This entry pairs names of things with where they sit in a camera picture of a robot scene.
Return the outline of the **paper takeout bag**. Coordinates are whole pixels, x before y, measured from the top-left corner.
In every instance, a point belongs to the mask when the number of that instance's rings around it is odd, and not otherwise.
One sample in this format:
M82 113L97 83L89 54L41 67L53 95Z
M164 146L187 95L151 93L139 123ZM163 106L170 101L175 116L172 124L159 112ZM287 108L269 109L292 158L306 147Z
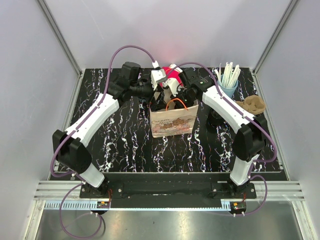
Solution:
M165 107L149 105L149 122L154 138L190 134L193 131L199 108L198 101L194 101L191 107L176 107L175 100L178 99L164 99Z

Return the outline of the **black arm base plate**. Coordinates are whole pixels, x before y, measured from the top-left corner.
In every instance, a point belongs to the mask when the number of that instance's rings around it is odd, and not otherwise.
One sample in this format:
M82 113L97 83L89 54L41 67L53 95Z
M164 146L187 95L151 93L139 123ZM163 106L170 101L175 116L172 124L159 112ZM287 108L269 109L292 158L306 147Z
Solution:
M255 186L249 182L243 193L225 191L228 173L106 173L99 188L84 185L82 199L111 197L111 207L124 209L219 208L222 200L255 200Z

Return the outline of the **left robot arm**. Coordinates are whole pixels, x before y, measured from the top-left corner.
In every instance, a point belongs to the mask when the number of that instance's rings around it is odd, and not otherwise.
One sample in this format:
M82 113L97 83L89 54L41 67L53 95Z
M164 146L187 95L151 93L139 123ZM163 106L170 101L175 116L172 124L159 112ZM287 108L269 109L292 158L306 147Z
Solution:
M125 62L120 72L106 84L106 92L99 94L89 109L65 131L56 130L52 135L53 162L59 162L91 185L90 192L97 198L108 193L105 176L92 163L92 155L87 149L97 130L131 97L150 99L157 89L159 80L166 78L157 61L152 63L150 77L139 84L141 66Z

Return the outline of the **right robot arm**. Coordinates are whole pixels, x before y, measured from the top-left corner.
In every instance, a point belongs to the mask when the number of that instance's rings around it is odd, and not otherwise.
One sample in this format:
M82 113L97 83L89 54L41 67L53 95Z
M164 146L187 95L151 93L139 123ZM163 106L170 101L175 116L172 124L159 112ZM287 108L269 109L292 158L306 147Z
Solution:
M201 101L213 109L234 131L232 152L235 161L224 190L230 197L239 198L249 185L253 162L266 146L264 132L267 120L264 117L255 117L237 105L223 92L214 77L200 77L191 68L186 68L178 76L184 87L179 96L185 105L194 100Z

